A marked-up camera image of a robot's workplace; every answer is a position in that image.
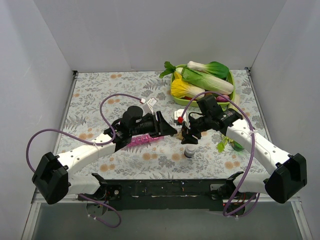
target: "tabletop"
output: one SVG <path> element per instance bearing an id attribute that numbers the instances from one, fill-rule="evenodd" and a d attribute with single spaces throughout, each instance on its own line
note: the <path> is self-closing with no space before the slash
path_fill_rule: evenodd
<path id="1" fill-rule="evenodd" d="M 245 70 L 231 70 L 239 106 L 248 115 L 256 130 L 267 137 L 259 108 Z M 154 97 L 158 102 L 153 110 L 161 111 L 164 119 L 174 126 L 175 110 L 184 106 L 174 102 L 170 95 L 170 77 L 159 78 L 159 71 L 91 72 L 79 73 L 73 90 L 63 131 L 84 140 L 92 140 L 108 126 L 100 116 L 99 106 L 104 98 L 115 93 L 126 93 L 143 97 Z M 103 107 L 106 118 L 112 123 L 120 118 L 129 106 L 140 103 L 132 98 L 119 96 L 109 99 Z M 199 112 L 191 107 L 190 111 Z M 237 152 L 227 144 L 218 153 L 217 144 L 222 140 L 219 132 L 209 130 L 202 133 L 197 150 L 192 158 L 184 155 L 185 146 L 176 137 L 165 136 L 163 140 L 150 144 L 125 147 L 112 155 L 104 156 L 87 165 L 76 175 L 98 173 L 105 179 L 213 179 L 227 178 L 244 171 L 250 154 Z M 70 151 L 82 145 L 62 135 L 57 153 Z M 254 159 L 250 172 L 264 174 L 263 166 Z"/>

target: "white wall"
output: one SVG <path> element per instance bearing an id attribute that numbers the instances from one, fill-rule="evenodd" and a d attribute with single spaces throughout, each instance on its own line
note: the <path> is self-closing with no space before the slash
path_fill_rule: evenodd
<path id="1" fill-rule="evenodd" d="M 307 160 L 302 207 L 320 238 L 320 0 L 287 0 L 253 66 L 272 140 Z"/>
<path id="2" fill-rule="evenodd" d="M 32 0 L 0 0 L 0 239 L 21 238 L 34 185 L 26 163 L 29 138 L 59 126 L 72 72 Z M 56 135 L 31 146 L 34 167 Z"/>
<path id="3" fill-rule="evenodd" d="M 252 66 L 286 0 L 34 0 L 80 72 Z"/>

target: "pink translucent object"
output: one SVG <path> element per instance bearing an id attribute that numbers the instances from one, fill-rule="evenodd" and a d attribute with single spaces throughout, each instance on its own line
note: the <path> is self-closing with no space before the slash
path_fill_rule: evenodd
<path id="1" fill-rule="evenodd" d="M 149 134 L 145 134 L 142 136 L 136 136 L 131 139 L 131 142 L 127 145 L 128 148 L 135 147 L 141 144 L 148 144 L 148 143 L 153 143 L 157 142 L 159 140 L 164 139 L 164 136 L 159 136 L 159 137 L 150 137 Z"/>

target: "green basket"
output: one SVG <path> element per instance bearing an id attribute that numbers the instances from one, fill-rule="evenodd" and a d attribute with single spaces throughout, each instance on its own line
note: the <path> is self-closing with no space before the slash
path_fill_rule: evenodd
<path id="1" fill-rule="evenodd" d="M 182 65 L 178 65 L 176 66 L 177 68 L 183 68 L 183 67 L 186 67 L 187 65 L 185 64 L 182 64 Z M 171 76 L 171 82 L 170 82 L 170 88 L 171 88 L 171 84 L 172 82 L 175 80 L 175 74 L 172 73 L 172 76 Z M 232 75 L 231 71 L 229 71 L 227 77 L 226 77 L 226 80 L 231 83 L 233 85 L 233 92 L 229 95 L 231 101 L 234 100 L 235 98 L 235 93 L 236 93 L 236 88 L 235 88 L 235 80 L 234 80 L 234 76 Z M 172 96 L 173 97 L 173 100 L 179 104 L 179 105 L 183 105 L 183 106 L 186 106 L 190 101 L 187 100 L 187 99 L 181 99 L 181 98 L 177 98 L 175 96 Z M 218 104 L 222 107 L 222 108 L 226 108 L 228 105 L 229 105 L 229 102 L 218 102 Z M 194 100 L 192 101 L 192 103 L 190 104 L 191 107 L 199 107 L 197 102 Z"/>

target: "metal frame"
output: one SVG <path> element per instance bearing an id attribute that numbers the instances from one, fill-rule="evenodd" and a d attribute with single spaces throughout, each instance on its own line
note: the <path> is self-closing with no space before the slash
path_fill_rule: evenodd
<path id="1" fill-rule="evenodd" d="M 253 94 L 254 94 L 254 97 L 255 97 L 255 100 L 256 100 L 256 103 L 257 103 L 261 118 L 262 118 L 262 122 L 263 122 L 263 125 L 264 125 L 264 129 L 265 129 L 267 138 L 268 138 L 268 140 L 270 142 L 272 142 L 272 139 L 271 139 L 271 136 L 270 136 L 270 133 L 268 131 L 267 124 L 266 124 L 266 120 L 265 120 L 263 111 L 261 109 L 261 106 L 260 106 L 260 103 L 259 103 L 259 99 L 258 99 L 256 90 L 255 90 L 255 87 L 254 87 L 254 84 L 253 84 L 253 80 L 252 80 L 251 75 L 250 75 L 250 68 L 246 67 L 245 70 L 247 72 L 247 75 L 248 75 L 248 78 L 249 78 L 249 81 L 250 81 L 250 85 L 251 85 L 251 88 L 252 88 L 252 91 L 253 91 Z M 65 121 L 66 121 L 66 118 L 67 118 L 70 102 L 71 102 L 71 99 L 72 99 L 72 96 L 73 96 L 73 92 L 74 92 L 74 89 L 75 89 L 75 86 L 76 86 L 76 83 L 77 83 L 77 78 L 78 78 L 78 72 L 74 71 L 72 84 L 70 86 L 69 95 L 68 95 L 68 98 L 67 98 L 66 106 L 65 106 L 65 109 L 64 109 L 64 112 L 63 112 L 61 123 L 60 123 L 60 128 L 59 128 L 60 130 L 63 130 L 63 128 L 64 128 L 64 124 L 65 124 Z M 61 134 L 59 134 L 58 137 L 57 137 L 57 141 L 56 141 L 56 144 L 55 144 L 54 150 L 53 150 L 54 154 L 57 153 L 60 140 L 61 140 Z M 74 204 L 75 203 L 78 203 L 78 204 L 79 203 L 80 204 L 87 203 L 87 201 L 79 201 L 79 200 L 77 200 L 77 198 L 78 198 L 78 196 L 76 194 L 75 195 L 67 195 L 59 203 L 74 203 Z M 299 230 L 301 232 L 302 238 L 304 240 L 312 240 L 313 238 L 312 238 L 309 226 L 307 224 L 307 220 L 305 218 L 303 209 L 301 207 L 300 197 L 299 196 L 294 196 L 289 201 L 291 202 L 292 209 L 294 211 L 294 215 L 295 215 Z M 274 200 L 271 197 L 263 194 L 263 195 L 260 196 L 259 202 L 274 202 Z M 38 191 L 35 191 L 33 199 L 32 199 L 32 206 L 31 206 L 31 209 L 30 209 L 30 212 L 29 212 L 29 216 L 28 216 L 28 219 L 27 219 L 27 222 L 26 222 L 23 234 L 22 234 L 22 240 L 29 240 L 29 239 L 32 238 L 33 233 L 34 233 L 34 229 L 35 229 L 35 226 L 36 226 L 36 222 L 37 222 L 37 219 L 38 219 L 38 214 L 39 214 L 40 207 L 41 207 L 42 203 L 46 203 L 46 200 L 42 197 L 42 195 Z"/>

